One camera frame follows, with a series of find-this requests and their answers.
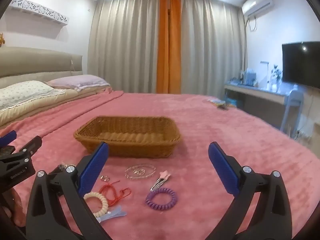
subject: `cream spiral hair tie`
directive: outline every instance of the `cream spiral hair tie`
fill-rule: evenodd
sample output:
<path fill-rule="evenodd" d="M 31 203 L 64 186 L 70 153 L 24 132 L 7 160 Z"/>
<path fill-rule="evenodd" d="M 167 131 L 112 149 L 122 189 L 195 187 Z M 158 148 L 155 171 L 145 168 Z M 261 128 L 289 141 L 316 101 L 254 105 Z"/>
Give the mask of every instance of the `cream spiral hair tie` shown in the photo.
<path fill-rule="evenodd" d="M 99 212 L 95 212 L 93 213 L 93 215 L 98 218 L 98 217 L 102 217 L 103 215 L 105 215 L 108 211 L 108 201 L 107 199 L 104 197 L 104 195 L 98 193 L 98 192 L 90 192 L 90 193 L 87 193 L 84 195 L 83 199 L 86 200 L 87 198 L 90 198 L 90 197 L 95 197 L 95 198 L 98 198 L 101 203 L 102 203 L 102 208 Z"/>

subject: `pink fleece bedspread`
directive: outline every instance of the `pink fleece bedspread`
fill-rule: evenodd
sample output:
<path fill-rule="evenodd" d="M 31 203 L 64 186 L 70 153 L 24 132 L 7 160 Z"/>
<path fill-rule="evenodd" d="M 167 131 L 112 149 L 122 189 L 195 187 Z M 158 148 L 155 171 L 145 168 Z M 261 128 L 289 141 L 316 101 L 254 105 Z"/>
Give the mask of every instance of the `pink fleece bedspread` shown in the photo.
<path fill-rule="evenodd" d="M 281 172 L 289 195 L 293 235 L 303 227 L 320 200 L 320 161 L 308 149 L 262 120 L 237 109 L 222 111 L 207 102 L 206 96 L 98 94 L 68 102 L 46 112 L 15 122 L 0 135 L 16 130 L 14 145 L 22 147 L 35 135 L 43 139 L 42 147 L 32 157 L 36 171 L 52 171 L 61 162 L 77 164 L 87 154 L 73 138 L 81 125 L 97 115 L 167 116 L 180 129 L 182 141 L 167 159 L 133 159 L 110 157 L 101 174 L 108 175 L 117 190 L 130 187 L 132 194 L 120 201 L 125 217 L 110 219 L 101 225 L 114 240 L 202 240 L 217 225 L 233 197 L 225 191 L 208 158 L 208 146 L 217 141 L 240 165 L 256 172 Z M 128 166 L 151 163 L 156 175 L 132 181 L 124 177 Z M 168 211 L 155 211 L 144 201 L 158 172 L 168 170 L 172 177 L 164 184 L 179 198 Z M 17 185 L 24 208 L 28 205 L 34 176 Z M 93 191 L 104 185 L 97 180 Z M 240 230 L 246 229 L 257 203 L 255 196 Z M 79 232 L 61 200 L 71 228 Z"/>

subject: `black tv screen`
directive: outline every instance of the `black tv screen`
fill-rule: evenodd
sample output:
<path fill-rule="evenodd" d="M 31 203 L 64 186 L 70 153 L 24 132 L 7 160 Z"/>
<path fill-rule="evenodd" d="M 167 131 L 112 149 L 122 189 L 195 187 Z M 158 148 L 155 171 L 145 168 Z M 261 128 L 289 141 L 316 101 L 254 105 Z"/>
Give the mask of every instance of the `black tv screen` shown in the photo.
<path fill-rule="evenodd" d="M 282 45 L 284 82 L 320 88 L 320 42 Z"/>

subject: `metal screw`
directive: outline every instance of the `metal screw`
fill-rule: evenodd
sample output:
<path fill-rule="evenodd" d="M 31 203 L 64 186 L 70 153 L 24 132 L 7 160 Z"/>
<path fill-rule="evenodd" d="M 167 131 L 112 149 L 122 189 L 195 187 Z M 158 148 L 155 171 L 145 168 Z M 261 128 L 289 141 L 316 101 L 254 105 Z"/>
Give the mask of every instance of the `metal screw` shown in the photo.
<path fill-rule="evenodd" d="M 273 175 L 274 175 L 275 177 L 279 178 L 279 177 L 280 177 L 280 172 L 279 172 L 279 171 L 274 171 L 274 172 L 273 172 Z"/>
<path fill-rule="evenodd" d="M 252 171 L 252 169 L 251 169 L 249 166 L 244 166 L 244 167 L 243 167 L 243 171 L 244 171 L 245 173 L 250 173 L 250 172 Z"/>
<path fill-rule="evenodd" d="M 67 173 L 72 173 L 74 170 L 75 170 L 75 167 L 74 167 L 74 166 L 68 166 L 68 167 L 66 168 Z"/>
<path fill-rule="evenodd" d="M 44 171 L 39 171 L 39 172 L 38 172 L 38 177 L 41 178 L 43 175 L 44 175 Z"/>

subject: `wicker basket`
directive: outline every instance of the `wicker basket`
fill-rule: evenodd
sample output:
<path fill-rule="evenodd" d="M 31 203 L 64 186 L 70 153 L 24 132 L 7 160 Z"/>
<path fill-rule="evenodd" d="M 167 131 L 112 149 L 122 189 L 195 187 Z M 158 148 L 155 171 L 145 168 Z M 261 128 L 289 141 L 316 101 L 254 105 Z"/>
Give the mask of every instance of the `wicker basket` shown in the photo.
<path fill-rule="evenodd" d="M 104 141 L 109 144 L 110 156 L 165 158 L 173 152 L 180 133 L 167 117 L 98 116 L 80 127 L 74 137 L 90 153 Z"/>

